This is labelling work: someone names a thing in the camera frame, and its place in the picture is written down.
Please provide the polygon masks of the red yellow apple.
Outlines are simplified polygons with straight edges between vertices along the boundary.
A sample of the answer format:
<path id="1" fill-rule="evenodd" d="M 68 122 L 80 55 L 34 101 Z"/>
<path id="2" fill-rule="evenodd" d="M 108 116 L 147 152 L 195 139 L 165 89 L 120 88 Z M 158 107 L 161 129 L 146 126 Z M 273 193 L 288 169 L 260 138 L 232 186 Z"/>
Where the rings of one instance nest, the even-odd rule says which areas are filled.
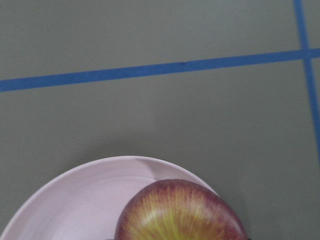
<path id="1" fill-rule="evenodd" d="M 187 180 L 156 181 L 126 204 L 116 240 L 247 240 L 232 208 L 208 188 Z"/>

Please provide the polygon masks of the pink plate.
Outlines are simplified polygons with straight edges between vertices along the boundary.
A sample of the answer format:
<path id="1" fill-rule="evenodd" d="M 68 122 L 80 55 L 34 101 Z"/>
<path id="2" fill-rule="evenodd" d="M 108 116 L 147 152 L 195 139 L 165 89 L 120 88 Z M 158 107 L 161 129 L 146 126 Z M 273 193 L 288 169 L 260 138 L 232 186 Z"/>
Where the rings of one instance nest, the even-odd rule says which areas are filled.
<path id="1" fill-rule="evenodd" d="M 3 240 L 112 240 L 128 201 L 165 179 L 205 182 L 173 163 L 115 156 L 77 166 L 40 188 L 15 213 Z"/>

